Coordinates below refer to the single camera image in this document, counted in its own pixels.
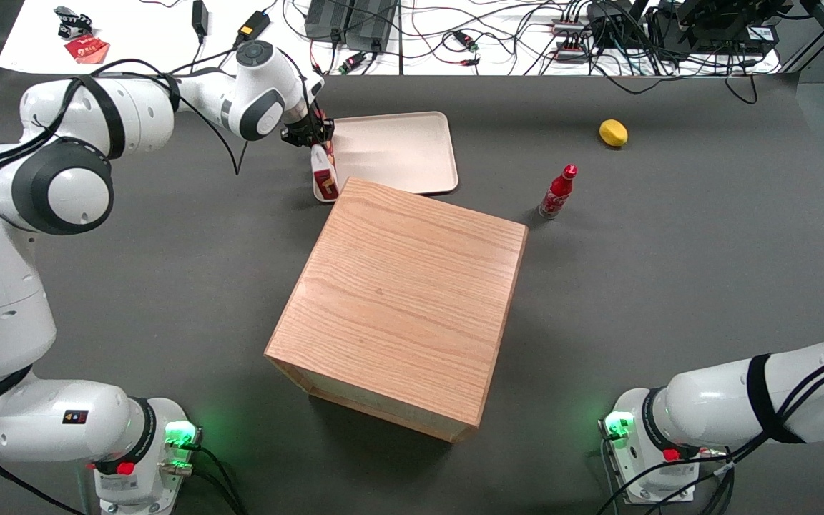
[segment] wood grain surface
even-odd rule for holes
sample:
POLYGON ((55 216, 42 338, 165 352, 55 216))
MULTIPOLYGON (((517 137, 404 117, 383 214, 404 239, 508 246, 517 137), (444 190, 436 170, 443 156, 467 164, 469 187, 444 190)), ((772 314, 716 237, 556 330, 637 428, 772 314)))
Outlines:
POLYGON ((265 355, 478 427, 526 232, 350 179, 265 355))

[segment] black box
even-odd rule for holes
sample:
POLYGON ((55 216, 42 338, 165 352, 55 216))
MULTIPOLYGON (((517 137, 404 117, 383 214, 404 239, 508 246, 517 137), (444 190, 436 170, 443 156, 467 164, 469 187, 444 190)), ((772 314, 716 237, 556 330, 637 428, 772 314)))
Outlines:
POLYGON ((311 0, 304 33, 311 39, 345 42, 351 7, 352 0, 311 0))
POLYGON ((345 42, 358 52, 383 52, 390 39, 398 0, 354 0, 345 42))

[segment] green led light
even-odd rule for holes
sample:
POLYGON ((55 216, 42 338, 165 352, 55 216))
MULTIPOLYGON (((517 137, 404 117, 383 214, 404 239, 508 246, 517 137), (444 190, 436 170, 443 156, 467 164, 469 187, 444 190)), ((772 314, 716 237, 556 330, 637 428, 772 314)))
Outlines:
POLYGON ((196 426, 189 421, 173 421, 164 427, 164 441, 182 446, 196 440, 196 426))
POLYGON ((634 415, 627 413, 627 411, 612 411, 606 416, 603 424, 606 426, 606 430, 609 431, 609 436, 624 438, 628 436, 628 431, 631 431, 634 426, 634 415))

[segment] connector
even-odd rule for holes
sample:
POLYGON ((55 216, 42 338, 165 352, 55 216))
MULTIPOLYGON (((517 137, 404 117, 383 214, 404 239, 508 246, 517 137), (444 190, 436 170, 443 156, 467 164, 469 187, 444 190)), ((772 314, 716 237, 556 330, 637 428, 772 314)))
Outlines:
POLYGON ((467 33, 461 30, 454 30, 452 33, 454 38, 457 39, 458 42, 467 49, 469 52, 477 52, 479 46, 475 42, 475 39, 472 39, 467 33))
POLYGON ((569 23, 556 21, 552 24, 552 33, 556 36, 562 34, 579 34, 584 30, 584 26, 580 23, 569 23))
POLYGON ((346 75, 348 72, 353 71, 353 69, 359 68, 360 65, 362 65, 362 63, 364 62, 364 57, 366 55, 367 54, 364 52, 358 52, 356 53, 356 55, 347 58, 345 62, 341 63, 341 65, 339 66, 339 72, 342 75, 346 75))
POLYGON ((176 460, 170 463, 159 463, 157 469, 160 470, 161 473, 170 474, 171 476, 192 476, 192 463, 185 461, 176 460))

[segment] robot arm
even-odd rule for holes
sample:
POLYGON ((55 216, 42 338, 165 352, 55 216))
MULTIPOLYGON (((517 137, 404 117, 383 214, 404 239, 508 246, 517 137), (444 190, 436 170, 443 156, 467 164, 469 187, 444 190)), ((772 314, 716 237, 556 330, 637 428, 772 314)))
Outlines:
POLYGON ((331 137, 314 102, 323 78, 295 75, 297 66, 262 41, 242 45, 237 59, 236 79, 201 71, 35 85, 20 100, 19 143, 0 144, 0 460, 88 460, 102 509, 112 513, 173 509, 190 451, 167 442, 193 443, 195 429, 166 398, 130 398, 115 386, 47 381, 30 371, 56 340, 34 235, 101 225, 114 202, 111 160, 163 147, 177 110, 197 110, 249 141, 280 121, 291 144, 331 137))
MULTIPOLYGON (((710 448, 739 448, 761 434, 776 442, 824 441, 824 384, 808 397, 798 385, 824 366, 824 342, 676 375, 663 388, 634 388, 601 423, 631 503, 663 501, 697 478, 684 460, 710 448), (789 418, 788 397, 803 398, 789 418), (655 469, 664 462, 676 466, 655 469)), ((694 488, 677 501, 691 501, 694 488)))
MULTIPOLYGON (((50 144, 0 169, 0 215, 28 231, 79 234, 96 228, 112 208, 109 160, 160 149, 173 132, 174 111, 192 108, 248 141, 285 123, 282 139, 297 146, 328 141, 331 121, 308 110, 323 78, 296 76, 278 49, 255 40, 237 52, 238 76, 206 69, 184 77, 151 79, 118 74, 88 79, 69 100, 50 144), (186 99, 176 102, 175 94, 186 99)), ((57 119, 71 81, 45 82, 21 98, 24 133, 32 141, 57 119)))

